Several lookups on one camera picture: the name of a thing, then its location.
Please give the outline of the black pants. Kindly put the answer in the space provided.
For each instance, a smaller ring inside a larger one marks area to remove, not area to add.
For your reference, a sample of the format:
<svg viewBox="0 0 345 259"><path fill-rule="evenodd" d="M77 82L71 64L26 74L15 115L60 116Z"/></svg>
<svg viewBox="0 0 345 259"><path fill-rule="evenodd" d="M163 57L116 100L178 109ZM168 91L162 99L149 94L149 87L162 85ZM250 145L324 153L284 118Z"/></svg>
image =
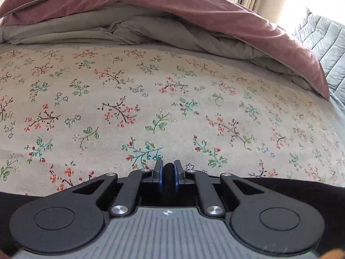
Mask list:
<svg viewBox="0 0 345 259"><path fill-rule="evenodd" d="M174 162L164 164L162 187L139 188L140 202L129 216L107 221L90 243L64 254L36 254L13 238L12 215L37 196L1 194L2 258L343 258L344 189L317 182L243 178L315 208L325 221L316 248L303 254L267 255L237 240L224 218L206 216L195 188L176 191Z"/></svg>

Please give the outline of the floral bed sheet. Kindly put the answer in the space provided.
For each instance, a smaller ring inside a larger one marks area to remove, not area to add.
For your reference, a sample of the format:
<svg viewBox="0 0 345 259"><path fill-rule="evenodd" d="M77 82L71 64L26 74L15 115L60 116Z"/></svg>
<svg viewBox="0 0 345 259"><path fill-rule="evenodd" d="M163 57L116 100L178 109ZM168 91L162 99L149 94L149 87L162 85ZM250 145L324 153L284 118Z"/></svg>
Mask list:
<svg viewBox="0 0 345 259"><path fill-rule="evenodd" d="M1 48L1 191L45 196L180 160L210 175L344 185L336 102L169 47Z"/></svg>

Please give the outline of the grey quilted mattress cover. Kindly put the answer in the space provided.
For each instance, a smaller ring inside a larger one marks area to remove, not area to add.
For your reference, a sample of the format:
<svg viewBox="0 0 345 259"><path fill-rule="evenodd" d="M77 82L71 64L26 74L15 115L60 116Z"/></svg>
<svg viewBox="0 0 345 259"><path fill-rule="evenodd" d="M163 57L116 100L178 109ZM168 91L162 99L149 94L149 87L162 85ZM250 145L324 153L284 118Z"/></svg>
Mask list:
<svg viewBox="0 0 345 259"><path fill-rule="evenodd" d="M333 104L344 112L344 25L306 8L292 36L318 58Z"/></svg>

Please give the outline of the pink and grey duvet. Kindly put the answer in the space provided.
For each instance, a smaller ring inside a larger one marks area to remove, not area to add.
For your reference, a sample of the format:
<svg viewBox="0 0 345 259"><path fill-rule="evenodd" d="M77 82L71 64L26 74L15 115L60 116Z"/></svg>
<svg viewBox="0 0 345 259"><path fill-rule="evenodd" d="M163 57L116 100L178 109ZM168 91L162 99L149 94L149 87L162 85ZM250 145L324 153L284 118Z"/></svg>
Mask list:
<svg viewBox="0 0 345 259"><path fill-rule="evenodd" d="M285 30L229 0L5 0L1 42L150 42L269 69L329 98L316 54Z"/></svg>

